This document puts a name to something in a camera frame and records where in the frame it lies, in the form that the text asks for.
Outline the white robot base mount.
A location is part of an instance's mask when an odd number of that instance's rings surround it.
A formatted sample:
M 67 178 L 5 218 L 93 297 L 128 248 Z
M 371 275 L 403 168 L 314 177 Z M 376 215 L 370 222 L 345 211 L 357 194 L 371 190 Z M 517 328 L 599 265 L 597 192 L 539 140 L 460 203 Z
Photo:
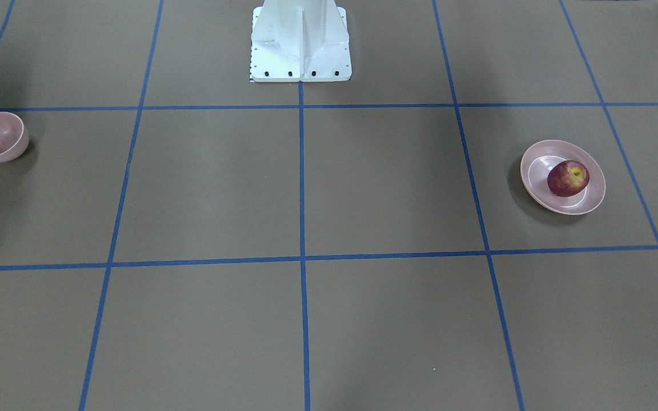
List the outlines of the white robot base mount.
M 249 80 L 345 82 L 352 78 L 347 11 L 334 1 L 264 1 L 253 8 Z

